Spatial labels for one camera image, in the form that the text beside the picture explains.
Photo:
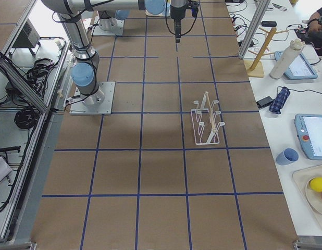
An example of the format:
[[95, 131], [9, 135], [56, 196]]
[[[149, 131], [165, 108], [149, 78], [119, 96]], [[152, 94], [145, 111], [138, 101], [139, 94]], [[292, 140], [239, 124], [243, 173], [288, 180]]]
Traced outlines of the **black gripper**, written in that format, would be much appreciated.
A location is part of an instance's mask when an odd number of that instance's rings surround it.
[[182, 35], [182, 19], [185, 18], [186, 5], [181, 7], [170, 6], [170, 17], [174, 21], [174, 30], [175, 30], [175, 41], [180, 43], [180, 38]]

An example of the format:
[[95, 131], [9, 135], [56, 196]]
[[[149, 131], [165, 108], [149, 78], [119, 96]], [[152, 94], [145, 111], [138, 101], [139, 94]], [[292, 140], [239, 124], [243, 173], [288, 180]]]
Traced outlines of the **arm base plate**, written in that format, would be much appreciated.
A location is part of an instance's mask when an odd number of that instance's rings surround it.
[[98, 91], [84, 101], [85, 96], [73, 100], [69, 113], [71, 115], [110, 115], [115, 91], [115, 82], [98, 82]]
[[101, 19], [98, 16], [95, 18], [94, 35], [95, 36], [122, 36], [124, 20], [116, 18]]

